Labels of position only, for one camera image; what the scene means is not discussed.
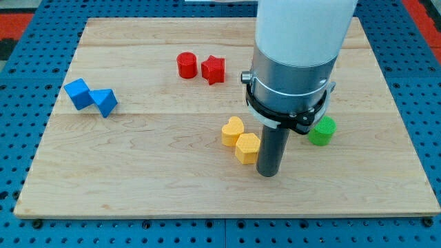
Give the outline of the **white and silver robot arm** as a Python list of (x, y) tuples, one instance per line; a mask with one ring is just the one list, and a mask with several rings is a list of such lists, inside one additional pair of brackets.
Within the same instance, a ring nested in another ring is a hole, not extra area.
[(243, 72), (250, 112), (267, 127), (307, 134), (324, 116), (330, 74), (357, 0), (259, 0), (252, 67)]

